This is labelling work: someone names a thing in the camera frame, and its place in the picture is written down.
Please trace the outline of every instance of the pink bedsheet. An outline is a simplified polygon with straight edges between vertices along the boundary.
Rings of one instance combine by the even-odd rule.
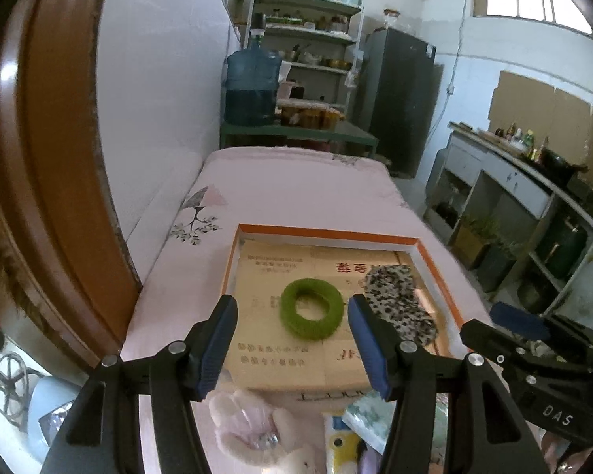
[[[296,148],[229,148],[212,153],[144,285],[121,356],[150,356],[206,319],[220,295],[239,223],[419,237],[464,320],[489,322],[459,265],[403,201],[382,164]],[[146,472],[158,472],[148,405],[141,404]],[[204,404],[193,409],[215,474],[259,472],[218,450]]]

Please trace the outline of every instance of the plush toy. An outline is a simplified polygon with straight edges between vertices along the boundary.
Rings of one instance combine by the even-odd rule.
[[[300,443],[288,410],[247,391],[216,393],[209,400],[220,450],[264,474],[316,474],[313,449]]]
[[[317,474],[314,465],[314,450],[309,445],[286,454],[274,467],[263,470],[264,474]]]

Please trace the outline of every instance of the electric cable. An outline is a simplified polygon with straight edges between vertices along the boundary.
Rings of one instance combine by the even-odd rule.
[[[440,116],[437,118],[437,121],[435,122],[435,124],[432,126],[431,130],[428,133],[428,137],[426,139],[427,145],[431,141],[432,136],[435,134],[435,131],[441,124],[441,120],[443,119],[444,114],[446,113],[446,108],[448,107],[448,102],[450,101],[450,96],[452,96],[452,94],[448,93],[448,88],[451,87],[455,83],[455,75],[457,74],[457,65],[459,64],[459,58],[461,56],[461,50],[463,47],[463,25],[465,24],[465,12],[467,9],[468,9],[468,0],[463,0],[461,23],[459,25],[459,45],[457,47],[457,55],[455,56],[455,63],[453,64],[453,71],[452,71],[452,76],[450,77],[450,83],[446,86],[446,101],[444,101],[444,106],[441,109]]]

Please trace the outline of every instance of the dark gray refrigerator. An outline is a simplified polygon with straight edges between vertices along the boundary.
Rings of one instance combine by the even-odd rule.
[[[434,107],[435,47],[399,30],[367,38],[351,121],[375,135],[391,175],[415,177]]]

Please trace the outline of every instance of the green ring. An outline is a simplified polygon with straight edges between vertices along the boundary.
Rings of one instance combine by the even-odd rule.
[[[313,296],[327,308],[322,319],[310,320],[297,313],[297,299]],[[281,294],[280,318],[292,335],[307,340],[323,340],[340,326],[345,312],[345,302],[338,289],[331,283],[314,278],[293,281]]]

